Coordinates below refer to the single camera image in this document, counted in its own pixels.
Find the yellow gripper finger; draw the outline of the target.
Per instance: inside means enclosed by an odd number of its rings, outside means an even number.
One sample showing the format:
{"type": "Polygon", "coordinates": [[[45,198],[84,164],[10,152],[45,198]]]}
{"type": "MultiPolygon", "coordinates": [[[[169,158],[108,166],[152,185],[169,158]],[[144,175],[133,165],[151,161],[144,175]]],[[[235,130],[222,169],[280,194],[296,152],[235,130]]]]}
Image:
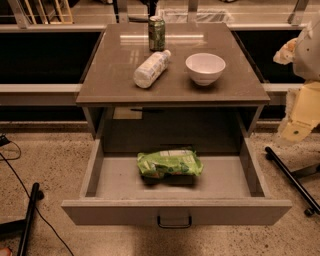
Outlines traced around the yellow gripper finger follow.
{"type": "Polygon", "coordinates": [[[307,81],[286,95],[285,117],[277,132],[279,143],[298,143],[320,124],[320,82],[307,81]]]}
{"type": "Polygon", "coordinates": [[[273,61],[281,65],[287,65],[294,61],[297,39],[286,42],[274,55],[273,61]]]}

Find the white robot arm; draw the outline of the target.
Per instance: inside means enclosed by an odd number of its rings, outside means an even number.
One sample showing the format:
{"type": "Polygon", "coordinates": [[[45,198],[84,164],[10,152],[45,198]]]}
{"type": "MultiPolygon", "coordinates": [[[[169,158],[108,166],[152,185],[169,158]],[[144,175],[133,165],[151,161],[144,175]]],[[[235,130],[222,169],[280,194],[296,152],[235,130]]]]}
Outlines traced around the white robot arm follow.
{"type": "Polygon", "coordinates": [[[299,89],[288,90],[285,117],[276,135],[279,144],[299,143],[320,124],[320,12],[275,53],[273,61],[292,63],[294,74],[304,79],[299,89]]]}

